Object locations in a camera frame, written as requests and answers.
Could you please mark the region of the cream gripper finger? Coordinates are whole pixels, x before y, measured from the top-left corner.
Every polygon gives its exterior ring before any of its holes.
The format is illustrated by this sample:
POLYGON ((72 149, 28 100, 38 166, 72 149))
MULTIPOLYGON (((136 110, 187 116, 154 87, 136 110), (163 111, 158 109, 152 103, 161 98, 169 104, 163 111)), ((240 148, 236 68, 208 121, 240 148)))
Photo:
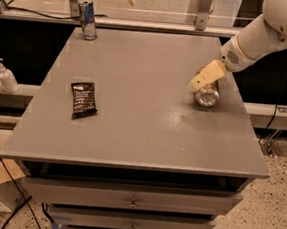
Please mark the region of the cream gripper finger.
POLYGON ((192 93, 195 93, 206 85, 218 81, 221 77, 225 76, 226 72, 226 66, 221 60, 213 60, 195 75, 188 83, 188 87, 192 93))

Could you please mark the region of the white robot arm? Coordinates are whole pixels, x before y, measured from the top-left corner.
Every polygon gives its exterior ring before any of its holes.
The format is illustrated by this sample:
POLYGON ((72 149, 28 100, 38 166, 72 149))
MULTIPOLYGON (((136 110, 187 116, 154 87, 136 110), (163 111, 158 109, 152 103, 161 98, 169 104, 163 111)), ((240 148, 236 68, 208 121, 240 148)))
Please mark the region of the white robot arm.
POLYGON ((262 13, 220 49, 219 59, 202 67, 188 87, 192 93, 240 72, 266 55, 287 49, 287 0, 264 0, 262 13))

